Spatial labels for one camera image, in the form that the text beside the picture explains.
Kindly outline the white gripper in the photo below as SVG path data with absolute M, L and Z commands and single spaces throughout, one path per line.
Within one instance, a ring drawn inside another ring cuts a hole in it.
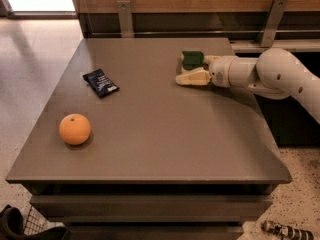
M 182 86 L 205 86 L 209 84 L 212 78 L 214 85 L 229 88 L 231 86 L 229 71 L 235 59 L 235 56 L 206 55 L 204 63 L 209 66 L 209 72 L 203 67 L 192 70 L 182 69 L 181 73 L 176 76 L 175 81 Z

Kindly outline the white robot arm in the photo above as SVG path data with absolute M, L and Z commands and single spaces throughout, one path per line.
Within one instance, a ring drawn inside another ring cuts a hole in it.
M 289 96 L 320 123 L 320 78 L 292 53 L 281 48 L 264 51 L 258 58 L 204 55 L 201 51 L 181 53 L 178 85 L 242 87 L 269 99 Z

